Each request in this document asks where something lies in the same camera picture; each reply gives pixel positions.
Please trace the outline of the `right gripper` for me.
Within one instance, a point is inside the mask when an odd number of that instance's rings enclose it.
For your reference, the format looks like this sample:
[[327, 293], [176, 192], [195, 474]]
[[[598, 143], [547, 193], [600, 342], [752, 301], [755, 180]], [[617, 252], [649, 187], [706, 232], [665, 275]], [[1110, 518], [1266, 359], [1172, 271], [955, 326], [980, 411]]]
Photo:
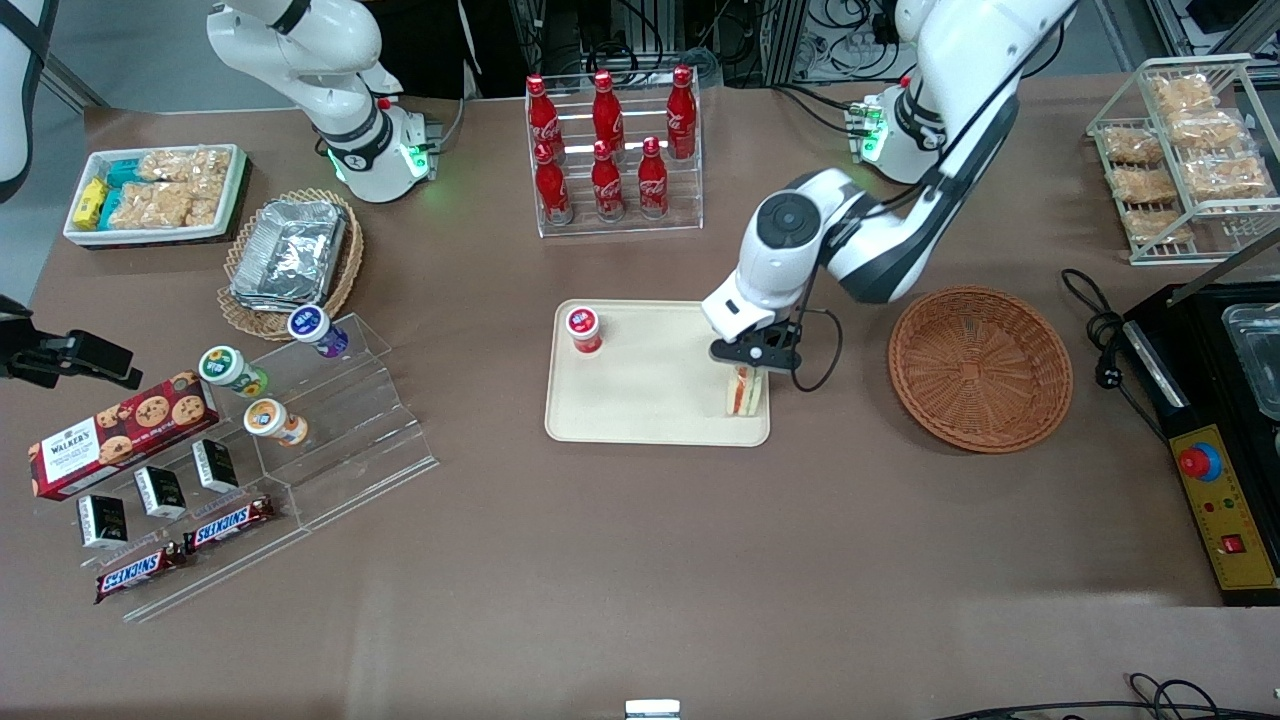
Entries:
[[63, 336], [35, 336], [32, 311], [6, 295], [1, 301], [1, 378], [52, 389], [65, 375]]

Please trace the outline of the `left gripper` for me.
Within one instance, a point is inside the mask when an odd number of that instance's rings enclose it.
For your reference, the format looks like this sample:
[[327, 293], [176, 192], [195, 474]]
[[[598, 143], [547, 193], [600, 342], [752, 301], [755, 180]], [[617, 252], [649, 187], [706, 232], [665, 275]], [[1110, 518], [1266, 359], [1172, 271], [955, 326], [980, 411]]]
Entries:
[[769, 268], [760, 273], [739, 268], [700, 304], [703, 316], [719, 338], [710, 342], [710, 359], [777, 372], [774, 347], [764, 334], [755, 334], [751, 345], [737, 340], [780, 322], [792, 305], [792, 278]]

